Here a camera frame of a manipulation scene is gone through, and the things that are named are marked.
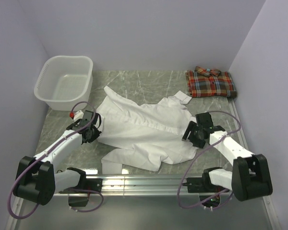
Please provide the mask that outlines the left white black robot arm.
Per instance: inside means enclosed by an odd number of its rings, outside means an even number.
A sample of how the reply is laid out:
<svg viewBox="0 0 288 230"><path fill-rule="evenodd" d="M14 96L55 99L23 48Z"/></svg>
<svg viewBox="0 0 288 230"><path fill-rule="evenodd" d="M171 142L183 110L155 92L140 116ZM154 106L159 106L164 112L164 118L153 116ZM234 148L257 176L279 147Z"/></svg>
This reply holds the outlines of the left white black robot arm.
<svg viewBox="0 0 288 230"><path fill-rule="evenodd" d="M85 171L70 167L57 173L56 168L82 144L95 141L101 134L100 126L101 115L86 110L83 117L69 125L47 149L33 157L23 157L13 195L44 206L55 193L65 189L83 192L87 187Z"/></svg>

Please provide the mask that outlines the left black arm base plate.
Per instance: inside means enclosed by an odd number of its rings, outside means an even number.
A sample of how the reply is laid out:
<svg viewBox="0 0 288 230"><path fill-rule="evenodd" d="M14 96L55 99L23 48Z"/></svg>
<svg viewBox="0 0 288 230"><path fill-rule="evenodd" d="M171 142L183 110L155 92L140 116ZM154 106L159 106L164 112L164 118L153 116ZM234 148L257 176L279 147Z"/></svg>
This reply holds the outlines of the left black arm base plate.
<svg viewBox="0 0 288 230"><path fill-rule="evenodd" d="M59 194L68 195L68 204L72 208L86 207L91 195L98 195L103 203L103 196L101 195L103 179L90 178L84 181L84 185L80 188L67 188L60 191Z"/></svg>

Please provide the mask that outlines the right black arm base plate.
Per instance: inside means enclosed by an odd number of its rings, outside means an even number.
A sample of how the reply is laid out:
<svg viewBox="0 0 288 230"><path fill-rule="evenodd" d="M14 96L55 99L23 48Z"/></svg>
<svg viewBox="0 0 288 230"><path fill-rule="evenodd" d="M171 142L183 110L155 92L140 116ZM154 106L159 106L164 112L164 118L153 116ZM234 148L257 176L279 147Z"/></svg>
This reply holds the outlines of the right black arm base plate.
<svg viewBox="0 0 288 230"><path fill-rule="evenodd" d="M202 177L188 177L186 182L182 183L183 186L187 187L188 193L218 193L224 190L223 187L218 185L212 185ZM208 199L206 202L201 203L201 206L211 210L217 209L225 205L231 200L233 194L231 193L224 203L221 203L220 195Z"/></svg>

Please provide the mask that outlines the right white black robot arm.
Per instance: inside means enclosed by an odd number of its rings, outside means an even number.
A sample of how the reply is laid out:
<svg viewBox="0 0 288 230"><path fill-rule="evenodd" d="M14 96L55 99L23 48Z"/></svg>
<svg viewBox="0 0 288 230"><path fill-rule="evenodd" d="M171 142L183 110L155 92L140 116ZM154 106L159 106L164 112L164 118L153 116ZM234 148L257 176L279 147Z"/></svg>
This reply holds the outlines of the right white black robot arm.
<svg viewBox="0 0 288 230"><path fill-rule="evenodd" d="M222 126L214 125L210 112L197 114L195 119L189 122L182 139L202 150L218 150L232 165L232 171L214 167L205 169L201 177L188 177L183 186L189 193L227 189L239 201L272 194L269 166L264 155L250 152L230 137Z"/></svg>

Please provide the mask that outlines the white long sleeve shirt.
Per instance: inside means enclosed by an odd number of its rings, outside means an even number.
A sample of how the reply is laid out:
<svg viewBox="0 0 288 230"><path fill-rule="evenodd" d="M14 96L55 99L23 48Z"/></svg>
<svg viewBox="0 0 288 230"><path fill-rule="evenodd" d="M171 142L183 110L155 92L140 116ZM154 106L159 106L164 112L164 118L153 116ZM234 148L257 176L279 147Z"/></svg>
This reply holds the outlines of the white long sleeve shirt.
<svg viewBox="0 0 288 230"><path fill-rule="evenodd" d="M157 172L162 163L178 164L193 159L196 148L182 141L195 118L186 105L192 99L178 91L157 104L126 99L110 87L97 108L102 118L98 142L115 147L101 160L103 174L120 174L123 165Z"/></svg>

